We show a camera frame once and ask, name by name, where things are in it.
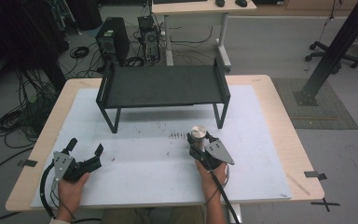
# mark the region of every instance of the black pole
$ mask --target black pole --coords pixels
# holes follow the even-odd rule
[[[358,36],[358,3],[349,17],[345,20],[330,47],[313,71],[310,79],[301,91],[295,91],[294,95],[299,105],[317,105],[316,94],[330,76],[332,69],[344,56],[347,50]]]

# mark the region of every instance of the white table leg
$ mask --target white table leg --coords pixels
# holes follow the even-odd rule
[[[222,57],[223,63],[225,68],[231,68],[231,62],[229,61],[226,49],[225,49],[225,37],[226,37],[226,28],[227,28],[227,21],[228,21],[228,13],[223,14],[223,23],[222,29],[220,30],[220,38],[216,39],[217,48],[219,50],[220,56]]]
[[[171,36],[169,28],[168,15],[164,15],[164,26],[165,26],[165,59],[167,65],[173,65],[172,47],[171,47]]]

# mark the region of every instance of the white tabletop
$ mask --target white tabletop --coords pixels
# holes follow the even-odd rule
[[[226,186],[231,202],[289,200],[291,192],[253,87],[229,88],[223,129],[216,127],[212,105],[193,105],[122,109],[117,133],[111,133],[95,103],[98,90],[80,90],[47,161],[73,137],[78,143],[71,156],[77,161],[87,160],[103,145],[103,167],[91,174],[81,205],[202,204],[200,175],[186,141],[191,127],[202,125],[222,140],[235,161]],[[107,112],[110,117],[116,113]],[[42,207],[38,190],[33,206]]]

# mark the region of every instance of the black metal shelf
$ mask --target black metal shelf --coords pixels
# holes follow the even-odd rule
[[[214,65],[114,68],[106,63],[98,92],[100,107],[112,133],[122,108],[212,104],[218,128],[223,127],[230,93],[226,78]],[[221,117],[216,104],[223,104]],[[117,109],[115,126],[106,109]]]

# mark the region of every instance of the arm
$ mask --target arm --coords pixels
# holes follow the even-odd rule
[[[220,191],[217,190],[216,184],[213,182],[211,174],[202,166],[199,161],[196,161],[197,169],[201,175],[201,185],[204,193],[206,204],[206,223],[207,224],[223,224],[226,223],[223,215],[222,205],[220,203]],[[214,174],[223,184],[226,179],[226,164],[222,163],[213,170]]]
[[[89,179],[90,173],[83,174],[76,183],[60,180],[58,184],[58,195],[60,205],[57,218],[50,223],[71,223],[73,214],[77,211],[83,192],[83,188]]]

